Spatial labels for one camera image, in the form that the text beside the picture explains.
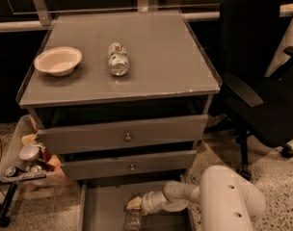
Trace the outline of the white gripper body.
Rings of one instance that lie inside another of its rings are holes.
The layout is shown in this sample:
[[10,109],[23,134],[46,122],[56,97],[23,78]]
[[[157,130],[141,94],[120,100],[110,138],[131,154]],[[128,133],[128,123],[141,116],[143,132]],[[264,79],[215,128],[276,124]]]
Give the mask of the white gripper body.
[[147,192],[142,198],[142,209],[147,214],[156,214],[164,209],[168,204],[168,199],[161,191]]

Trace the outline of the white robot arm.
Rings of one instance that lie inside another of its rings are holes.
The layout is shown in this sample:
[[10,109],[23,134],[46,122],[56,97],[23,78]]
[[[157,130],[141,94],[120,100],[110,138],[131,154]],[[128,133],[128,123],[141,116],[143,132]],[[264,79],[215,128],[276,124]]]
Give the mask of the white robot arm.
[[[222,56],[219,68],[223,80],[219,101],[239,129],[242,165],[248,162],[247,136],[253,134],[270,147],[293,140],[293,46],[286,65],[267,77],[268,58],[277,35],[280,5],[226,0],[221,5]],[[224,166],[207,168],[197,186],[177,181],[159,192],[147,192],[127,203],[138,216],[161,211],[178,212],[189,203],[201,206],[204,231],[253,231],[252,221],[264,214],[262,192],[249,181],[250,175]]]

